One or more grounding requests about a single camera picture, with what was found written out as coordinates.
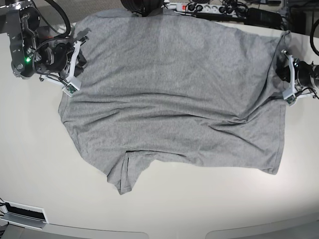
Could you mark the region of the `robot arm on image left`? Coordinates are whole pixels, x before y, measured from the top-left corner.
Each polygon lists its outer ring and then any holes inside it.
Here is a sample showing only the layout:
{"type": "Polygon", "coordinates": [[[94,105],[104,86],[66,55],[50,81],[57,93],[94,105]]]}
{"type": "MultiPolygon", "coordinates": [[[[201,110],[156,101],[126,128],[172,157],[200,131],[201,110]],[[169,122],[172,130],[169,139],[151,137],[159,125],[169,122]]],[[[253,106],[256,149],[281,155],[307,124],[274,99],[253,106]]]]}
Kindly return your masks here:
{"type": "Polygon", "coordinates": [[[63,86],[79,76],[87,63],[81,46],[87,36],[74,39],[65,11],[53,0],[48,1],[63,19],[60,33],[45,20],[32,0],[6,0],[0,5],[4,13],[3,30],[8,35],[13,74],[22,79],[38,75],[41,81],[52,80],[63,86]]]}

